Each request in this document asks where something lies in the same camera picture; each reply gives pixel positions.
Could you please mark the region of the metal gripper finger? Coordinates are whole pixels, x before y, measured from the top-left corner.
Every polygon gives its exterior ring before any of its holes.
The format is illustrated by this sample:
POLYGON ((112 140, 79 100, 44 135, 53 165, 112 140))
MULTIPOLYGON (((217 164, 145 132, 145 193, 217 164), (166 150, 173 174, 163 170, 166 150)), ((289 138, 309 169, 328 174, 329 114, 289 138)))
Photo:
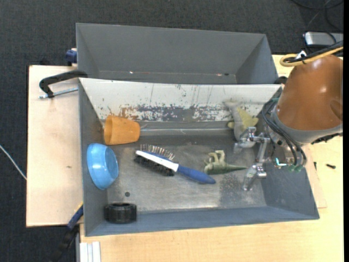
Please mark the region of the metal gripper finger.
POLYGON ((261 143, 264 139, 263 134, 256 135, 256 127, 247 127, 242 130, 241 127, 234 128, 234 153, 241 152, 242 149, 252 148, 256 143, 261 143))
POLYGON ((263 167, 262 163, 253 164, 246 172, 242 189, 244 191, 249 191, 252 189, 252 186, 256 180, 265 179, 267 173, 263 167))

